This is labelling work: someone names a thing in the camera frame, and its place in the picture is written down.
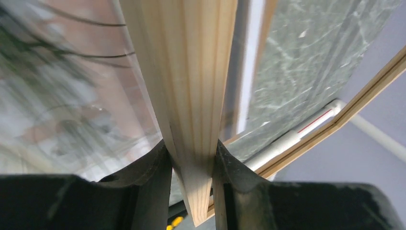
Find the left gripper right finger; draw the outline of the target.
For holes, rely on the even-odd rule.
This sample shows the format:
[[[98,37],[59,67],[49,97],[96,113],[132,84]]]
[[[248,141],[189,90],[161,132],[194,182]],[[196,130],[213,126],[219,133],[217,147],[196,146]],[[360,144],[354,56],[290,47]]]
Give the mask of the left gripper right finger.
[[[388,198],[370,184],[271,182],[218,142],[213,172],[218,230],[401,230]]]

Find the yellow black screwdriver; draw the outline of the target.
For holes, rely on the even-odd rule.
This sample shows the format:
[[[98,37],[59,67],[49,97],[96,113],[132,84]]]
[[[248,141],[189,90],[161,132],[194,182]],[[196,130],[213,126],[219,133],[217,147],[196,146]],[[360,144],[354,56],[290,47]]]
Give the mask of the yellow black screwdriver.
[[[179,226],[184,220],[184,217],[179,216],[176,217],[170,224],[167,225],[166,230],[174,230],[177,226]]]

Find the wooden picture frame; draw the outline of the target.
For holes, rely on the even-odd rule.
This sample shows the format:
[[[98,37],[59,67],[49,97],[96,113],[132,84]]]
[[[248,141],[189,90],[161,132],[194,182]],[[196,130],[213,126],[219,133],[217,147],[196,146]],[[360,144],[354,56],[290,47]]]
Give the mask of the wooden picture frame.
[[[251,159],[332,101],[399,0],[122,0],[178,186],[209,219],[219,138]]]

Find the printed plant photo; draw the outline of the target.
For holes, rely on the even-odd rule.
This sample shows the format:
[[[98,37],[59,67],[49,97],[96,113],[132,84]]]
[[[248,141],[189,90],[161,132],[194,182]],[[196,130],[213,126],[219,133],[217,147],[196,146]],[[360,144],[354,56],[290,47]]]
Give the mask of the printed plant photo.
[[[1,1],[2,174],[97,181],[160,140],[118,1]]]

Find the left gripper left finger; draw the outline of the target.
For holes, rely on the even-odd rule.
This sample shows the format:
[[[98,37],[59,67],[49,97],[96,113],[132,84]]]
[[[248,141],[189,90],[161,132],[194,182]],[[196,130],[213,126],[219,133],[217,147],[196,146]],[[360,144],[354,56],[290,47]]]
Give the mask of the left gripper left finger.
[[[172,165],[163,141],[128,166],[90,182],[73,174],[0,177],[3,230],[163,230]]]

